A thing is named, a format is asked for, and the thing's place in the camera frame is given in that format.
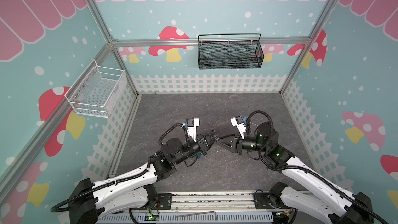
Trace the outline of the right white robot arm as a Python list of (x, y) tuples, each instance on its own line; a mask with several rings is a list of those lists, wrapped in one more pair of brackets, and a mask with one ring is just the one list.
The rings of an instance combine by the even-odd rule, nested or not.
[(346, 190), (308, 167), (297, 156), (279, 145), (279, 134), (269, 114), (254, 111), (248, 117), (234, 117), (238, 133), (224, 136), (217, 144), (231, 153), (257, 152), (258, 160), (269, 170), (281, 173), (309, 190), (308, 196), (285, 183), (276, 183), (268, 192), (273, 208), (283, 205), (311, 215), (325, 224), (372, 224), (382, 217), (373, 212), (371, 199)]

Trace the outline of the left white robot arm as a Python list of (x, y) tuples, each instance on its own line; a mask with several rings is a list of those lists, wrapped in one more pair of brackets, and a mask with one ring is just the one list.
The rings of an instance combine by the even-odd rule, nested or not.
[(155, 206), (159, 197), (154, 184), (176, 172), (177, 165), (197, 161), (219, 139), (218, 132), (190, 136), (189, 129), (186, 122), (172, 125), (160, 136), (160, 149), (144, 165), (106, 180), (81, 180), (70, 197), (54, 205), (51, 212), (68, 212), (71, 224), (95, 224), (125, 209)]

